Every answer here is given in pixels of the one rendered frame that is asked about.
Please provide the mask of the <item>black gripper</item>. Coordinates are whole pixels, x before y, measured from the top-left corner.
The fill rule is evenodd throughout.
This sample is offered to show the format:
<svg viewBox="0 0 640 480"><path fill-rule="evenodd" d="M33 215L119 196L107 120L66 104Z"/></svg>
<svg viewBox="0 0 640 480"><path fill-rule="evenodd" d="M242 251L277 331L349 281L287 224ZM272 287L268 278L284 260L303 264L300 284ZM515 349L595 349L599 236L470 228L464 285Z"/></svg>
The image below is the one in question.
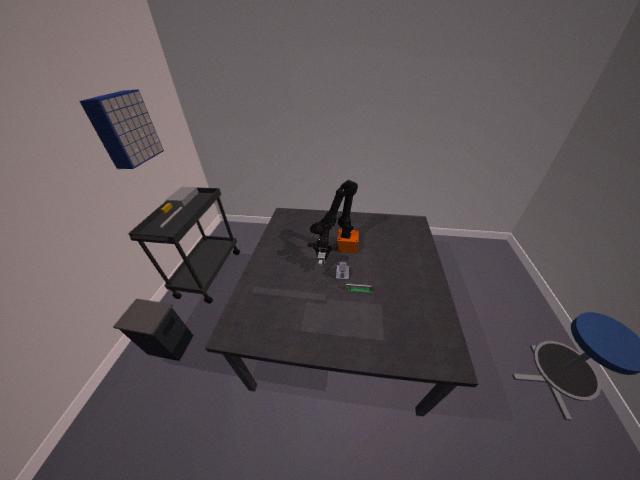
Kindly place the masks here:
<svg viewBox="0 0 640 480"><path fill-rule="evenodd" d="M320 239L320 238L321 238L321 240L324 240L325 238L329 239L329 236L327 236L327 235L320 235L319 239ZM308 243L308 247L313 247L313 249L315 249L315 251L316 251L316 255L317 255L317 257L318 257L318 253L319 253L319 249L318 249L318 247L321 247L321 246L317 246L317 244L316 244L316 243ZM326 259L327 259L328 255L329 255L329 253L332 251L332 249L333 249L333 250L338 250L338 246L337 246L337 245L324 246L324 247L321 247L321 248L327 248L327 249L328 249L328 250L326 251L325 261L326 261Z"/></svg>

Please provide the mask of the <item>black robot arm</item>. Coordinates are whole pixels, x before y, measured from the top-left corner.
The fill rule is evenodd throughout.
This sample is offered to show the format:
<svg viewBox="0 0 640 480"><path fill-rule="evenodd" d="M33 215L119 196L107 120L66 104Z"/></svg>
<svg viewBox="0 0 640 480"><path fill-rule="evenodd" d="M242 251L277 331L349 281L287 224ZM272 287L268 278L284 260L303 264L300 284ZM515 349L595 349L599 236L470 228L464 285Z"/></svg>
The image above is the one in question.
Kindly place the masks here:
<svg viewBox="0 0 640 480"><path fill-rule="evenodd" d="M344 191L343 191L344 189ZM343 184L341 184L340 188L336 190L336 195L334 197L333 203L329 212L325 215L325 217L320 220L318 223L312 224L310 227L311 233L327 235L329 236L329 230L332 229L337 220L337 212L340 207L340 204L345 196L344 207L342 216L338 218L338 225L342 228L341 238L350 239L351 231L354 227L351 225L350 219L350 211L352 206L352 200L354 194L357 192L358 184L354 181L347 180ZM326 225L325 225L325 224ZM317 246L328 246L329 241L327 238L321 240L321 238L317 241Z"/></svg>

